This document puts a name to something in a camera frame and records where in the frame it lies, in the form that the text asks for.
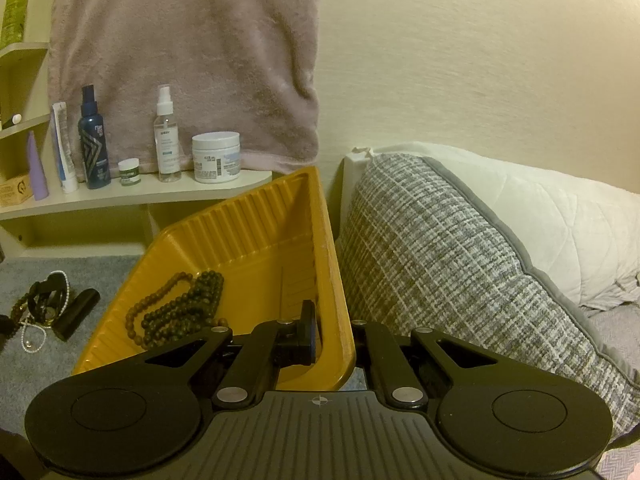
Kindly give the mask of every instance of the green bottle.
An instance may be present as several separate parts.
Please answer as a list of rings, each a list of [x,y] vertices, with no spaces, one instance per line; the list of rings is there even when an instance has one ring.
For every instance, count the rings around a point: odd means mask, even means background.
[[[0,49],[24,39],[24,21],[27,17],[28,1],[6,0],[4,18],[2,19],[2,33],[0,34]]]

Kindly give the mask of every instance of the shelf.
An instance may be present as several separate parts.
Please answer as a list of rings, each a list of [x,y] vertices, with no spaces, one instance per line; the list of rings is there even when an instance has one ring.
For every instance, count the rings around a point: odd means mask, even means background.
[[[16,63],[37,55],[42,55],[49,49],[49,43],[12,43],[0,50],[0,70],[11,68]]]
[[[30,130],[34,126],[38,126],[38,124],[44,124],[48,122],[49,114],[40,115],[39,117],[34,117],[33,119],[29,119],[28,121],[22,121],[15,126],[0,130],[0,139],[4,139],[5,137],[12,136],[13,134],[23,132],[24,130]]]
[[[35,201],[0,208],[0,220],[22,218],[63,211],[77,211],[110,206],[158,204],[164,202],[190,202],[192,200],[222,200],[271,181],[271,171],[242,170],[240,176],[222,184],[196,182],[193,171],[185,171],[177,182],[163,183],[157,174],[144,174],[135,186],[122,186],[114,178],[108,186],[87,189],[85,184],[69,194],[64,194],[58,182],[49,182],[49,196]]]
[[[27,247],[19,258],[86,258],[89,256],[142,256],[143,243],[69,244]]]

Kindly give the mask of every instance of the white jar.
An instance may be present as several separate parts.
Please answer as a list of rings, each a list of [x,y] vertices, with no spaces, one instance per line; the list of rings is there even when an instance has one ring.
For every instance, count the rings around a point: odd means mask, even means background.
[[[240,176],[240,134],[210,132],[193,137],[193,169],[196,180],[218,184]]]

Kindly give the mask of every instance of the pink towel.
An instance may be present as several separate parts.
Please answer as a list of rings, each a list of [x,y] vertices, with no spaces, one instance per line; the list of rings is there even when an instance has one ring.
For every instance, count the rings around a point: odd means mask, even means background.
[[[76,168],[81,88],[95,86],[111,173],[158,170],[152,123],[171,85],[180,165],[191,137],[240,133],[242,166],[289,173],[318,154],[318,0],[54,0],[49,101],[66,101]]]

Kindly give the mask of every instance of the black beads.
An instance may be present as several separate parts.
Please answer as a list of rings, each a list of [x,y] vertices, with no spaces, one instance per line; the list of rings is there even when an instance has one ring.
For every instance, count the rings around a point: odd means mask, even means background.
[[[189,282],[190,289],[145,314],[140,322],[144,335],[137,335],[134,329],[136,316],[159,303],[180,281]],[[207,326],[227,326],[225,319],[215,319],[223,283],[222,275],[213,270],[205,270],[196,278],[186,272],[174,274],[157,292],[149,294],[129,309],[125,316],[127,336],[136,345],[148,349],[162,346],[167,341],[180,340]]]

